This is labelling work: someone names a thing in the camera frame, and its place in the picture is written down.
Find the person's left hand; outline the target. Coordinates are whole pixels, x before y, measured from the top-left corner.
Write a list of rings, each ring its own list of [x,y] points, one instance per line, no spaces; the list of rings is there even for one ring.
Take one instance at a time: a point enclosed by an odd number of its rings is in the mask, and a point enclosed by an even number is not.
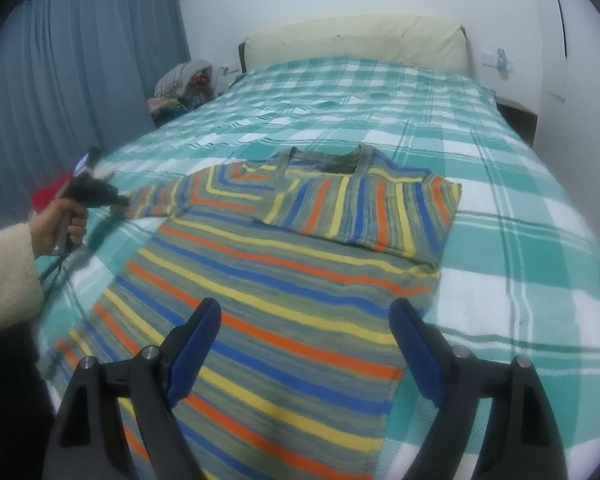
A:
[[[86,233],[87,210],[70,198],[52,200],[29,221],[32,252],[35,258],[50,256],[56,240],[70,240],[80,246]]]

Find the cream fleece sleeve forearm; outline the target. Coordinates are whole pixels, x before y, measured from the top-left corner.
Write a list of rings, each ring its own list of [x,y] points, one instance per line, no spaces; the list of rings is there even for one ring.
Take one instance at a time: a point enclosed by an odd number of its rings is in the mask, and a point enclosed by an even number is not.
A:
[[[43,302],[29,225],[0,230],[0,330],[34,318]]]

